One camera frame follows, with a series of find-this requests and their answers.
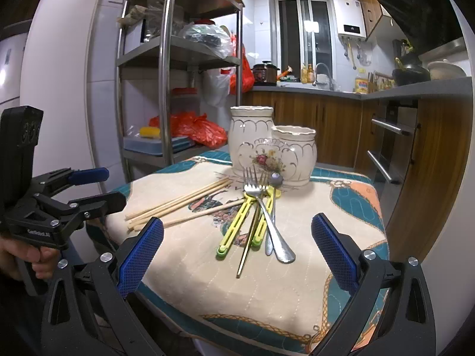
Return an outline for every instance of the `silver screw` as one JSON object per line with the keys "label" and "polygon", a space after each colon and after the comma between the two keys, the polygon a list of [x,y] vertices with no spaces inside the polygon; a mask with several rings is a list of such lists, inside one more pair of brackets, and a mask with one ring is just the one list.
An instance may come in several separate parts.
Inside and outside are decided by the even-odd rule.
{"label": "silver screw", "polygon": [[419,265],[419,261],[415,257],[409,257],[408,258],[408,263],[411,264],[412,266]]}
{"label": "silver screw", "polygon": [[101,254],[101,261],[103,263],[108,263],[112,259],[112,253],[106,252]]}
{"label": "silver screw", "polygon": [[368,259],[368,260],[373,260],[376,258],[376,253],[373,252],[372,250],[365,250],[363,252],[363,255]]}
{"label": "silver screw", "polygon": [[63,258],[58,262],[58,268],[63,269],[67,266],[67,259]]}

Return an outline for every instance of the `faucet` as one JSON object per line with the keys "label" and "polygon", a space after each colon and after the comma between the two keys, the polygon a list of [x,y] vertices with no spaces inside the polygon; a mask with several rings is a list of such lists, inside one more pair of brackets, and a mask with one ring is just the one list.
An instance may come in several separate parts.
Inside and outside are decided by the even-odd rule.
{"label": "faucet", "polygon": [[330,81],[330,84],[329,84],[330,91],[334,91],[335,88],[333,86],[332,78],[330,77],[330,70],[328,69],[328,66],[325,63],[318,63],[317,65],[315,65],[315,81],[312,83],[312,85],[314,87],[317,86],[317,70],[318,70],[319,65],[323,65],[326,68],[328,80]]}

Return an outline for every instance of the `window frame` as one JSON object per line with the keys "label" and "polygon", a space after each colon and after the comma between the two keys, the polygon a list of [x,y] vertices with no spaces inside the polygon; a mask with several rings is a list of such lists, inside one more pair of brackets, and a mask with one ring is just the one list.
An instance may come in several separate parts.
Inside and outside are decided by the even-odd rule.
{"label": "window frame", "polygon": [[[280,12],[279,12],[279,1],[286,1],[286,0],[275,0],[275,21],[276,21],[276,37],[277,37],[277,68],[280,68],[281,71],[284,71],[286,66],[282,66],[282,56],[281,56],[281,44],[280,44]],[[335,36],[334,31],[336,25],[334,23],[334,15],[333,15],[333,0],[307,0],[308,1],[308,10],[310,17],[313,18],[313,10],[312,10],[312,1],[323,1],[327,5],[327,13],[328,13],[328,21],[330,24],[330,46],[332,50],[332,76],[333,79],[336,79],[336,44],[335,39],[338,36]],[[299,39],[300,39],[300,68],[305,63],[305,51],[303,47],[303,20],[302,20],[302,4],[301,0],[296,0],[297,2],[297,14],[299,19]],[[315,49],[315,33],[312,32],[312,66],[315,68],[315,60],[316,60],[316,49]]]}

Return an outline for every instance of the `bottle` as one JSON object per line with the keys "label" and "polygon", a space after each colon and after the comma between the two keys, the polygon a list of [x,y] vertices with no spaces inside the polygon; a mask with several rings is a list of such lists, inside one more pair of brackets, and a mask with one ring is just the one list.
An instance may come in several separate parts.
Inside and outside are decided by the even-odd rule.
{"label": "bottle", "polygon": [[313,71],[314,69],[312,68],[312,65],[308,64],[307,81],[309,83],[313,83],[315,81],[315,73]]}
{"label": "bottle", "polygon": [[307,83],[307,68],[305,68],[305,64],[302,64],[302,70],[300,72],[300,82],[302,84]]}
{"label": "bottle", "polygon": [[364,68],[358,68],[358,75],[355,78],[355,92],[368,93],[368,78]]}

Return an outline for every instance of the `red plastic bag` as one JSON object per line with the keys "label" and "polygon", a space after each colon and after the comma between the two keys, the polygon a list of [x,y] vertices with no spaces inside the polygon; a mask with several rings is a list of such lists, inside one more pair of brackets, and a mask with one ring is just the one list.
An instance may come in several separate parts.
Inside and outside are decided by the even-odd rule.
{"label": "red plastic bag", "polygon": [[[207,115],[196,116],[194,111],[180,112],[170,116],[170,130],[172,137],[188,136],[195,142],[210,148],[219,148],[227,141],[224,128],[206,119]],[[152,117],[149,126],[160,127],[158,116]]]}
{"label": "red plastic bag", "polygon": [[[234,46],[233,56],[236,56],[236,36],[231,35],[231,41]],[[254,85],[254,74],[249,66],[248,59],[246,58],[246,50],[242,46],[242,91],[248,92]],[[231,76],[231,82],[229,84],[229,93],[236,95],[236,75]]]}

